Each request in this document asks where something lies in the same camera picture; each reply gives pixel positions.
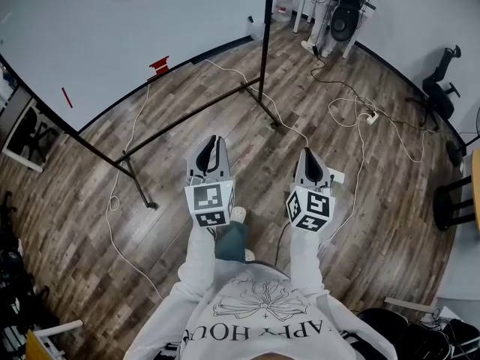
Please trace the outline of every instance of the sleeve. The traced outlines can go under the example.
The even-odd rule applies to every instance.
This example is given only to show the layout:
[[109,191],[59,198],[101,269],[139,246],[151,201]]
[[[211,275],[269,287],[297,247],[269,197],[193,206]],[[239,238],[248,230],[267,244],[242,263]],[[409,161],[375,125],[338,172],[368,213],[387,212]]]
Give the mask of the sleeve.
[[323,285],[320,261],[317,257],[319,243],[320,236],[317,233],[292,228],[290,277],[293,288],[311,305],[316,305],[338,331],[356,333],[388,360],[397,360],[395,348],[381,334],[329,295],[329,291]]
[[147,320],[125,353],[124,360],[153,360],[169,343],[180,343],[191,314],[211,288],[215,269],[215,241],[203,228],[190,233],[180,281]]

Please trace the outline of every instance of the jeans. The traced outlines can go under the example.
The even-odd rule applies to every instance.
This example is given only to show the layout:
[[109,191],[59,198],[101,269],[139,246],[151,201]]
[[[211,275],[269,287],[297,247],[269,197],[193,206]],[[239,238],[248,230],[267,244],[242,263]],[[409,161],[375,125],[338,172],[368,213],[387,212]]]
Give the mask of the jeans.
[[218,228],[218,240],[215,242],[215,258],[245,263],[248,228],[245,224],[232,221]]

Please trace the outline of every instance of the electrical outlet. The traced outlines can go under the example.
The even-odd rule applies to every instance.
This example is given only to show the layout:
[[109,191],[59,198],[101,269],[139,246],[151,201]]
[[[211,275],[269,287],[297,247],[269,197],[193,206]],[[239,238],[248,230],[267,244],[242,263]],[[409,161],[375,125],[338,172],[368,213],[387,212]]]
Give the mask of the electrical outlet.
[[368,125],[372,125],[376,120],[378,119],[378,113],[375,112],[375,114],[372,116],[367,117],[367,123]]

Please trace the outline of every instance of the person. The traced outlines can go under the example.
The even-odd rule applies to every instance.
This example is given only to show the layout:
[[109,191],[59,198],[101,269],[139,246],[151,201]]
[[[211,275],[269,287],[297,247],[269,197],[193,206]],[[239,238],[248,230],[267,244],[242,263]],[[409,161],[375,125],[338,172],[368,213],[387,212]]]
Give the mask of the person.
[[303,40],[301,46],[314,54],[314,46],[323,58],[332,53],[337,41],[328,30],[332,14],[338,5],[338,0],[319,0],[315,4],[315,23],[308,40]]
[[[180,281],[125,360],[397,358],[383,336],[323,286],[318,234],[292,229],[288,277],[265,263],[245,262],[242,218],[245,210],[235,207],[217,244],[207,229],[193,227]],[[372,356],[354,349],[359,341]]]

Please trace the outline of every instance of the white sweatshirt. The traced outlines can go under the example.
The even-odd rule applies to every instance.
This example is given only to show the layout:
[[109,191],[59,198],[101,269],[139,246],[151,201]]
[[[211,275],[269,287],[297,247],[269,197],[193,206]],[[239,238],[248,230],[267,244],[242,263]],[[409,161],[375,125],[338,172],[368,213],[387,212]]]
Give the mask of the white sweatshirt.
[[395,348],[329,295],[317,234],[294,229],[291,278],[262,264],[215,259],[210,233],[193,228],[180,281],[131,344],[125,360],[158,353],[179,360],[249,360],[279,353],[295,360],[363,359],[339,332],[357,334],[388,360]]

